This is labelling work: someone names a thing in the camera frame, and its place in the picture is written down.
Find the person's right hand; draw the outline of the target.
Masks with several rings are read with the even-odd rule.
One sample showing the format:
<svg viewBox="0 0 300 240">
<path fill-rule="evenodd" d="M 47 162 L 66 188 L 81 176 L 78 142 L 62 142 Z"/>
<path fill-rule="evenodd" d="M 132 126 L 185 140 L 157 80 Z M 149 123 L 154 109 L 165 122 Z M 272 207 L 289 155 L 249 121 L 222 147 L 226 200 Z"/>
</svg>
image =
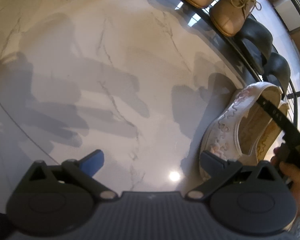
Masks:
<svg viewBox="0 0 300 240">
<path fill-rule="evenodd" d="M 292 181 L 290 191 L 297 203 L 297 217 L 300 216 L 300 170 L 293 164 L 288 164 L 278 159 L 279 147 L 273 150 L 274 156 L 271 158 L 271 164 L 279 165 L 283 175 L 287 176 Z"/>
</svg>

